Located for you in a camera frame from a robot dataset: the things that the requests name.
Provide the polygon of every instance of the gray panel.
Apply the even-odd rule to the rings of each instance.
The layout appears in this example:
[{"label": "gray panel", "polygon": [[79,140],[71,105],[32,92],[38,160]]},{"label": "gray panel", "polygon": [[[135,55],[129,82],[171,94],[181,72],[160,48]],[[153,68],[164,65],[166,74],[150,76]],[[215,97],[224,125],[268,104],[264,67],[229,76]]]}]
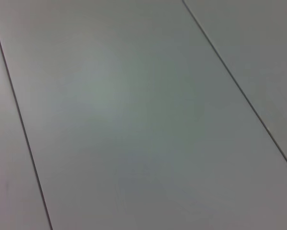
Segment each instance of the gray panel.
[{"label": "gray panel", "polygon": [[186,0],[287,156],[287,0]]},{"label": "gray panel", "polygon": [[0,0],[55,230],[287,229],[287,163],[180,1]]},{"label": "gray panel", "polygon": [[0,230],[32,229],[49,225],[0,52]]}]

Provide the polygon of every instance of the white surface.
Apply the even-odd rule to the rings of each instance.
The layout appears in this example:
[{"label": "white surface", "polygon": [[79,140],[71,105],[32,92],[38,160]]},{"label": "white surface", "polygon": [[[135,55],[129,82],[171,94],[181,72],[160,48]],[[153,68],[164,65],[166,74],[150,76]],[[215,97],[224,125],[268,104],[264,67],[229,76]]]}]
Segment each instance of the white surface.
[{"label": "white surface", "polygon": [[287,229],[287,164],[180,1],[0,0],[54,230]]},{"label": "white surface", "polygon": [[287,156],[287,0],[185,0]]},{"label": "white surface", "polygon": [[49,226],[0,52],[0,230],[32,229]]}]

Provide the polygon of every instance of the dark line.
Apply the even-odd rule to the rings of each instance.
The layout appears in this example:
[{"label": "dark line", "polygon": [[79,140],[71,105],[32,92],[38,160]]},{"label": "dark line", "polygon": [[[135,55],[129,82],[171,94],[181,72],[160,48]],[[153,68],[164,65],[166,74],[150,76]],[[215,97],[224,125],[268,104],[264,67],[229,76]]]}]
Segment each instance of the dark line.
[{"label": "dark line", "polygon": [[46,201],[44,199],[44,195],[43,195],[43,191],[42,191],[42,188],[41,188],[41,184],[40,184],[39,176],[38,176],[38,173],[37,173],[36,165],[34,163],[32,150],[31,150],[30,144],[28,142],[28,137],[27,137],[26,130],[25,130],[25,127],[24,127],[24,122],[23,122],[23,119],[22,119],[22,115],[21,115],[21,112],[20,112],[20,108],[19,108],[19,104],[18,104],[17,98],[15,96],[13,84],[12,84],[12,81],[11,81],[11,78],[10,78],[10,73],[9,73],[9,70],[8,70],[7,62],[6,62],[6,59],[5,59],[5,55],[4,55],[1,43],[0,43],[0,51],[1,51],[1,54],[2,54],[2,57],[3,57],[3,61],[4,61],[4,64],[5,64],[5,68],[6,68],[6,72],[7,72],[7,75],[8,75],[9,82],[10,82],[10,86],[11,86],[12,94],[13,94],[13,97],[14,97],[14,101],[15,101],[15,104],[16,104],[16,107],[17,107],[17,110],[18,110],[19,118],[20,118],[20,121],[21,121],[21,125],[22,125],[22,128],[23,128],[26,144],[27,144],[28,151],[29,151],[29,155],[30,155],[30,158],[32,160],[32,164],[33,164],[33,168],[34,168],[34,174],[35,174],[37,182],[38,182],[38,187],[39,187],[39,190],[40,190],[41,198],[42,198],[43,205],[44,205],[44,208],[45,208],[45,211],[46,211],[46,217],[47,217],[50,229],[53,230],[52,222],[51,222],[51,220],[49,218],[49,214],[48,214],[48,210],[47,210],[47,206],[46,206]]},{"label": "dark line", "polygon": [[186,7],[187,11],[190,13],[191,17],[193,18],[193,20],[195,21],[195,23],[197,24],[197,26],[199,27],[199,29],[201,30],[201,32],[203,33],[204,37],[206,38],[206,40],[208,41],[208,43],[211,45],[212,49],[214,50],[214,52],[216,53],[217,57],[220,59],[222,65],[224,66],[224,68],[226,69],[226,71],[229,73],[230,77],[233,79],[233,81],[235,82],[235,84],[237,85],[238,89],[240,90],[240,92],[242,93],[242,95],[244,96],[244,98],[246,99],[246,101],[248,102],[249,106],[252,108],[252,110],[254,111],[254,113],[256,114],[256,116],[258,117],[259,121],[262,123],[263,127],[265,128],[265,130],[267,131],[267,133],[269,134],[269,136],[271,137],[272,141],[275,143],[276,147],[278,148],[278,150],[280,151],[280,153],[282,154],[282,156],[284,157],[285,161],[287,162],[287,157],[285,156],[284,152],[282,151],[281,147],[279,146],[279,144],[276,142],[276,140],[274,139],[273,135],[271,134],[271,132],[268,130],[267,126],[265,125],[265,123],[263,122],[263,120],[261,119],[261,117],[258,115],[257,111],[255,110],[254,106],[252,105],[252,103],[250,102],[250,100],[248,99],[248,97],[245,95],[244,91],[242,90],[242,88],[240,87],[240,85],[238,84],[238,82],[236,81],[236,79],[234,78],[234,76],[232,75],[231,71],[229,70],[228,66],[225,64],[224,60],[222,59],[220,53],[217,51],[216,47],[213,45],[213,43],[211,42],[211,40],[209,39],[209,37],[207,36],[207,33],[205,32],[205,30],[203,29],[203,27],[201,26],[201,24],[198,22],[198,20],[196,19],[195,15],[192,13],[192,11],[190,10],[190,8],[188,7],[187,3],[182,0],[184,6]]}]

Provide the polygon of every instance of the white laminate board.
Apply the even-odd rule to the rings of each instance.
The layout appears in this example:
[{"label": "white laminate board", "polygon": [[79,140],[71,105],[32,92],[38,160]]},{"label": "white laminate board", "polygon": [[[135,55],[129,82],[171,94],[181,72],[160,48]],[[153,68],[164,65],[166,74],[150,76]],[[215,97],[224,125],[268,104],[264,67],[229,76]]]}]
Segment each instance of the white laminate board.
[{"label": "white laminate board", "polygon": [[0,230],[48,230],[33,165],[0,52]]},{"label": "white laminate board", "polygon": [[287,0],[185,0],[287,156]]},{"label": "white laminate board", "polygon": [[54,230],[287,229],[287,163],[180,1],[0,0]]}]

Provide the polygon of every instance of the white panel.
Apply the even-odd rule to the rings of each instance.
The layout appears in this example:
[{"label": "white panel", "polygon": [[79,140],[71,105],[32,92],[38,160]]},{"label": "white panel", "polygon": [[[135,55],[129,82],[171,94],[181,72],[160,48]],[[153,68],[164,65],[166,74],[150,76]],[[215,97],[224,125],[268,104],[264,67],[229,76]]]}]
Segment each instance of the white panel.
[{"label": "white panel", "polygon": [[0,52],[0,230],[48,230],[34,169]]},{"label": "white panel", "polygon": [[287,0],[185,0],[287,156]]},{"label": "white panel", "polygon": [[287,163],[180,1],[0,0],[54,230],[287,229]]}]

